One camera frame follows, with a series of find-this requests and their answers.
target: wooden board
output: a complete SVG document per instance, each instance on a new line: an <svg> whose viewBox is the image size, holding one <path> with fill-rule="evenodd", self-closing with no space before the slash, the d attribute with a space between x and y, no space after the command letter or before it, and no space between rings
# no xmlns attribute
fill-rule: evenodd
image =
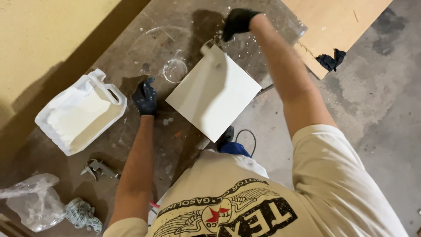
<svg viewBox="0 0 421 237"><path fill-rule="evenodd" d="M216 143L261 86L213 45L165 100Z"/></svg>
<svg viewBox="0 0 421 237"><path fill-rule="evenodd" d="M392 0L282 0L308 27L295 50L319 79L328 71L316 57L333 49L348 51Z"/></svg>

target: t-shirt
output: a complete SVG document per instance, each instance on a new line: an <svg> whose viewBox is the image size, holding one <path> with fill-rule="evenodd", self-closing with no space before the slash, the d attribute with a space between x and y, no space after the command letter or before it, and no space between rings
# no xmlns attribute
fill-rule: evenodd
<svg viewBox="0 0 421 237"><path fill-rule="evenodd" d="M271 181L254 159L203 151L149 230L128 218L104 236L408 236L339 129L308 126L292 143L295 190Z"/></svg>

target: paint-stained table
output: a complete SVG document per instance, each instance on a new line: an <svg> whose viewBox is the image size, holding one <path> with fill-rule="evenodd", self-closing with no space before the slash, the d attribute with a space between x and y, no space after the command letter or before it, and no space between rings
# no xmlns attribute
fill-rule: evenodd
<svg viewBox="0 0 421 237"><path fill-rule="evenodd" d="M190 1L152 0L116 41L92 65L100 68L129 98L121 119L84 151L65 156L40 129L35 129L26 145L10 164L10 184L35 173L52 173L60 178L54 188L62 202L82 197L96 208L95 215L108 223L114 206L118 180L101 176L98 182L88 174L80 176L88 159L101 159L121 173L139 126L139 113L130 97L137 84L149 76L158 93L155 119L154 199L159 199L188 168L209 140L166 102L177 83L202 58L200 47L209 39L218 40L224 18L232 8L263 11L285 39L294 44L306 27L278 0ZM255 38L236 35L222 49L257 82L267 77L263 55ZM35 236L95 236L86 229L74 229L66 220Z"/></svg>

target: hand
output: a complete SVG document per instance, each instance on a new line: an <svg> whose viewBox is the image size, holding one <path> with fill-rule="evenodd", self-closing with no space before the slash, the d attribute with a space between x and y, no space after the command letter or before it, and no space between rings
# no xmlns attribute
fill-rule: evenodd
<svg viewBox="0 0 421 237"><path fill-rule="evenodd" d="M156 95L157 92L152 88L151 83L155 81L155 77L150 77L142 81L132 95L132 99L140 115L155 115L157 108Z"/></svg>
<svg viewBox="0 0 421 237"><path fill-rule="evenodd" d="M236 33L249 32L251 19L259 13L243 8L232 9L225 21L224 32L222 33L223 40L228 42Z"/></svg>

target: white plastic jug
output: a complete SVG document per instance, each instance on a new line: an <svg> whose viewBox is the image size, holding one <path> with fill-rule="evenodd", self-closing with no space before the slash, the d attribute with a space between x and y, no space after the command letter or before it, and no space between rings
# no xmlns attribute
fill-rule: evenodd
<svg viewBox="0 0 421 237"><path fill-rule="evenodd" d="M83 75L35 118L40 129L67 156L83 151L124 114L127 98L113 84L104 84L105 77L100 69Z"/></svg>

